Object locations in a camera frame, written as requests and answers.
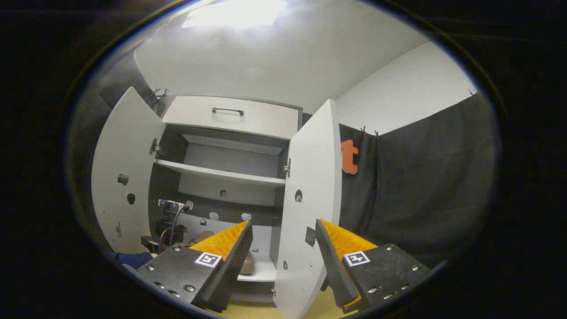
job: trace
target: open cabinet door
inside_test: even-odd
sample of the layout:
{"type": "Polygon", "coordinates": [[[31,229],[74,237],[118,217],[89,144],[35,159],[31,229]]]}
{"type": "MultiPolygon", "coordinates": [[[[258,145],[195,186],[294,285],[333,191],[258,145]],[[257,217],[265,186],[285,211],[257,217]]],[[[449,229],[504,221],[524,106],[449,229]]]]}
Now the open cabinet door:
{"type": "Polygon", "coordinates": [[[335,101],[328,100],[290,141],[274,285],[274,303],[284,319],[305,314],[327,274],[315,242],[315,221],[339,220],[342,171],[335,114],[335,101]]]}
{"type": "Polygon", "coordinates": [[[155,153],[165,123],[133,87],[120,98],[96,144],[92,163],[92,201],[105,238],[117,253],[142,253],[140,236],[150,235],[148,191],[155,153]],[[128,176],[126,185],[119,174],[128,176]]]}

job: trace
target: white wall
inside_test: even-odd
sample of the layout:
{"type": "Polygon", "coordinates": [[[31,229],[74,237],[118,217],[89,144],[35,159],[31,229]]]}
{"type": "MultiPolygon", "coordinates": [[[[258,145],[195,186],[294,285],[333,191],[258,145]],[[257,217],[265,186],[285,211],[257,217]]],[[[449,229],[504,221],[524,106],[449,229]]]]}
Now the white wall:
{"type": "Polygon", "coordinates": [[[177,18],[136,49],[162,93],[240,96],[313,114],[427,38],[361,1],[293,0],[273,26],[182,29],[177,18]]]}
{"type": "Polygon", "coordinates": [[[474,94],[464,70],[432,42],[401,55],[337,100],[338,121],[384,134],[474,94]]]}

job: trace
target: black cable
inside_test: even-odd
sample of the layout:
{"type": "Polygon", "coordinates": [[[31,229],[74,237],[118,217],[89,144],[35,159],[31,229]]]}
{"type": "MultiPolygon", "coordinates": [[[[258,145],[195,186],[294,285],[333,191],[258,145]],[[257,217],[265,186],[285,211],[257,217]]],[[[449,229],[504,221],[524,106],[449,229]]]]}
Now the black cable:
{"type": "Polygon", "coordinates": [[[162,235],[159,236],[159,250],[158,250],[159,253],[162,253],[162,251],[163,251],[163,249],[162,249],[162,247],[163,247],[163,235],[166,234],[167,229],[168,229],[168,228],[166,228],[166,229],[163,231],[162,235]]]}
{"type": "Polygon", "coordinates": [[[174,240],[174,230],[175,230],[175,224],[177,224],[177,218],[179,217],[179,213],[182,211],[183,209],[180,209],[177,211],[177,214],[175,214],[175,218],[174,218],[174,224],[171,227],[171,236],[170,236],[170,247],[173,243],[174,240]]]}

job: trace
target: hole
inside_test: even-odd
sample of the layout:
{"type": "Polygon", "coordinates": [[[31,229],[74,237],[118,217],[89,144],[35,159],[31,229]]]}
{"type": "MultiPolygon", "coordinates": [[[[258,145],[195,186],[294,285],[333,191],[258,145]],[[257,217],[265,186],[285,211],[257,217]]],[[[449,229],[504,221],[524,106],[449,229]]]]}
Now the hole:
{"type": "Polygon", "coordinates": [[[302,200],[303,200],[303,193],[301,193],[301,190],[297,190],[295,192],[295,201],[301,203],[302,200]]]}
{"type": "Polygon", "coordinates": [[[136,202],[136,196],[133,193],[129,193],[126,196],[126,200],[128,201],[128,204],[134,205],[134,202],[136,202]]]}

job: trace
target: black curtain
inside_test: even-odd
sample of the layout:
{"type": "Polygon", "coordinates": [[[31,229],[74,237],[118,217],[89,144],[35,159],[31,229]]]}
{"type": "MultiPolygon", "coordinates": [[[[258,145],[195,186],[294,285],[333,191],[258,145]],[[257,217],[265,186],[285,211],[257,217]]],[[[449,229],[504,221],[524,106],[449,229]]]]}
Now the black curtain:
{"type": "Polygon", "coordinates": [[[377,140],[373,134],[339,124],[341,142],[352,140],[358,148],[353,163],[355,174],[342,171],[341,217],[339,226],[364,236],[374,210],[376,172],[378,168],[377,140]]]}
{"type": "Polygon", "coordinates": [[[358,147],[356,174],[342,173],[339,226],[377,245],[394,243],[434,267],[480,232],[502,153],[497,120],[475,94],[390,131],[339,125],[358,147]]]}

